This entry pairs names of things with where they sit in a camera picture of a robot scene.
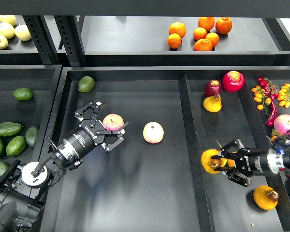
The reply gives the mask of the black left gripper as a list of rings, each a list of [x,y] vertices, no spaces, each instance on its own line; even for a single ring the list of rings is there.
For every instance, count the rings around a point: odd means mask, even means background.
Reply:
[[[81,125],[63,137],[63,143],[78,159],[82,159],[91,150],[101,146],[105,152],[110,152],[124,141],[123,135],[129,122],[124,123],[118,130],[107,130],[100,120],[97,120],[99,111],[109,101],[88,101],[74,112]]]

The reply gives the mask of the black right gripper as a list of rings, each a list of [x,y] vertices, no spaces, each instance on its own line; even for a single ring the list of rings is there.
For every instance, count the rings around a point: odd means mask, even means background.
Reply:
[[[236,168],[219,167],[214,171],[222,172],[228,179],[243,187],[251,184],[252,176],[269,176],[271,170],[267,161],[269,150],[266,148],[245,147],[240,139],[235,139],[224,145],[217,155],[212,155],[212,159],[234,160]]]

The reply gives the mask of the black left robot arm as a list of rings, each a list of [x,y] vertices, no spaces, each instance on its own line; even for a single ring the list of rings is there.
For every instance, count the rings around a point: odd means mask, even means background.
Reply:
[[[22,164],[16,160],[0,177],[0,232],[30,232],[44,211],[44,196],[58,183],[67,170],[77,169],[83,157],[98,146],[105,152],[123,142],[124,123],[117,130],[108,130],[97,119],[106,103],[91,101],[75,111],[78,127],[56,145],[45,137],[51,147],[39,161]]]

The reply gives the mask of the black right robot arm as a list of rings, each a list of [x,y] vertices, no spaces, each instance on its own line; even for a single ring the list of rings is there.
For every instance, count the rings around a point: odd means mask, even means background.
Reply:
[[[233,161],[233,167],[217,166],[214,170],[224,172],[230,181],[244,187],[250,185],[253,176],[274,176],[283,170],[290,177],[290,130],[276,137],[270,148],[247,148],[237,139],[211,158]]]

